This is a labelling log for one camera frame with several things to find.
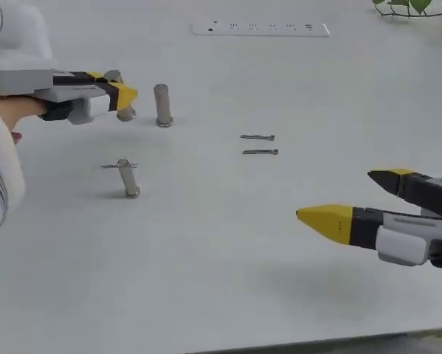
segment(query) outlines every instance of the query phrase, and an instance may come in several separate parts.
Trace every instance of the white table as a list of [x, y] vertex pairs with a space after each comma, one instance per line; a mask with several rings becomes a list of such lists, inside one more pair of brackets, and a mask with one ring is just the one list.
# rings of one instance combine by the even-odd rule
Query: white table
[[[174, 354], [442, 326], [442, 270], [383, 263], [294, 215], [325, 203], [418, 211], [366, 172], [442, 176], [442, 18], [390, 22], [363, 0], [35, 1], [59, 69], [120, 69], [139, 118], [21, 126], [27, 198], [0, 233], [0, 354]], [[323, 21], [331, 37], [196, 37], [199, 16]], [[170, 87], [172, 128], [154, 124], [156, 83]], [[139, 163], [132, 201], [117, 170], [99, 168], [124, 158]]]

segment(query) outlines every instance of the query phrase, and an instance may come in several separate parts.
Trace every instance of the plant leaf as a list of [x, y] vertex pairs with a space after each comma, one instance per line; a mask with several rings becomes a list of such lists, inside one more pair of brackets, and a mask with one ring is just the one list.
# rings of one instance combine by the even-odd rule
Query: plant leaf
[[431, 2], [432, 0], [410, 0], [412, 8], [416, 10], [419, 15], [422, 14]]
[[410, 0], [391, 0], [388, 2], [389, 5], [402, 5], [409, 7]]

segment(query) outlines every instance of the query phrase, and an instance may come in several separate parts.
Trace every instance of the gray gripper body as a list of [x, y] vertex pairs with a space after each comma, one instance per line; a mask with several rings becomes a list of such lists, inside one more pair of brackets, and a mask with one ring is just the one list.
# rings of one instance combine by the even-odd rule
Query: gray gripper body
[[[53, 71], [52, 77], [73, 77], [71, 72]], [[94, 120], [97, 114], [91, 114], [91, 102], [99, 98], [107, 97], [107, 93], [96, 85], [62, 85], [51, 86], [48, 89], [36, 90], [33, 94], [28, 94], [40, 100], [60, 103], [72, 101], [73, 109], [68, 116], [68, 120], [74, 124], [86, 124]]]
[[33, 94], [52, 86], [52, 70], [0, 70], [0, 96]]

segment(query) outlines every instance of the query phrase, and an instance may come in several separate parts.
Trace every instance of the metal cylinder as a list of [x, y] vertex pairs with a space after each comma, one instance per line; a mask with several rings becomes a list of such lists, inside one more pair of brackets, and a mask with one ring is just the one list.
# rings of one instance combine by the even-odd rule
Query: metal cylinder
[[137, 198], [140, 194], [140, 188], [135, 182], [131, 163], [126, 159], [121, 159], [117, 162], [117, 168], [124, 183], [125, 196], [129, 199]]
[[156, 104], [156, 124], [161, 128], [168, 128], [173, 125], [173, 118], [170, 111], [170, 98], [168, 86], [159, 83], [153, 87]]
[[[114, 80], [119, 83], [124, 83], [122, 76], [119, 70], [109, 70], [104, 74], [104, 78], [107, 80]], [[126, 108], [117, 111], [117, 118], [121, 122], [130, 122], [137, 116], [135, 109], [132, 108], [132, 105], [129, 105]]]

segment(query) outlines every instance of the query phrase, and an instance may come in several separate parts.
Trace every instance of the human hand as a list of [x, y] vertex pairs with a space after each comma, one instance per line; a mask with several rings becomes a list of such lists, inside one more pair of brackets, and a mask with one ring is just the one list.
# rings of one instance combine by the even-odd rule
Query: human hand
[[8, 127], [16, 144], [22, 138], [20, 133], [13, 132], [18, 121], [28, 116], [38, 116], [44, 113], [46, 113], [44, 103], [35, 98], [24, 96], [0, 97], [0, 117]]

